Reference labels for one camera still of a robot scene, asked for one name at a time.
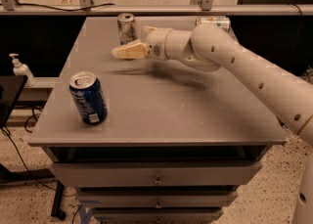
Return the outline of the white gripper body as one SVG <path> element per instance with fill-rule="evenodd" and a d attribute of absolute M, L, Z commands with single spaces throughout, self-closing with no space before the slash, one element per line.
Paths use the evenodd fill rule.
<path fill-rule="evenodd" d="M 149 57 L 156 60 L 167 60 L 165 53 L 166 38 L 171 28 L 158 28 L 150 32 L 146 38 L 149 49 Z"/>

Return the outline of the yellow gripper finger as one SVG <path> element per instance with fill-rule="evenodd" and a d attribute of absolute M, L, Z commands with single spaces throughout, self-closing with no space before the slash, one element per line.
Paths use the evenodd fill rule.
<path fill-rule="evenodd" d="M 148 25 L 143 26 L 141 30 L 141 39 L 145 41 L 147 36 L 154 30 L 157 30 L 157 28 L 154 26 L 148 26 Z"/>
<path fill-rule="evenodd" d="M 135 40 L 112 49 L 112 55 L 117 59 L 123 60 L 145 59 L 148 53 L 147 45 L 140 40 Z"/>

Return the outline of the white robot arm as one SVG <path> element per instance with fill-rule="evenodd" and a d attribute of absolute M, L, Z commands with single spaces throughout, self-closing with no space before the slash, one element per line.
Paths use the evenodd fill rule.
<path fill-rule="evenodd" d="M 215 23 L 191 31 L 147 27 L 145 41 L 112 49 L 118 59 L 175 60 L 201 71 L 224 67 L 278 119 L 313 147 L 313 85 L 242 46 Z"/>

